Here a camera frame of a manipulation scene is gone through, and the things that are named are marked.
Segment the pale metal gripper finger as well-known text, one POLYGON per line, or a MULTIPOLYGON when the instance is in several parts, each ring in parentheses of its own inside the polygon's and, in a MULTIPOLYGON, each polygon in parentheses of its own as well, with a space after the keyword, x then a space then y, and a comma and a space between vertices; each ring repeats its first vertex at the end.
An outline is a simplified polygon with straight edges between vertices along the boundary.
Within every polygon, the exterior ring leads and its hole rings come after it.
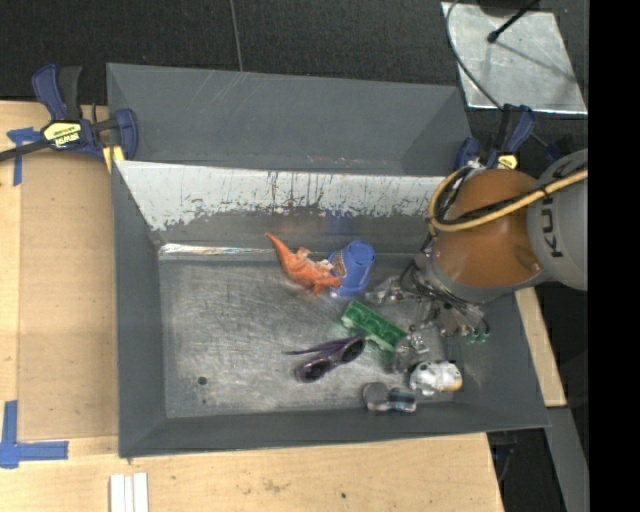
POLYGON ((405 336, 398 341, 394 348, 392 371, 394 373, 404 373, 411 370, 420 361, 423 361, 430 351, 430 347, 421 336, 405 336))
POLYGON ((406 292, 398 277, 389 277, 365 293, 365 299, 373 304, 398 302, 406 298, 406 292))

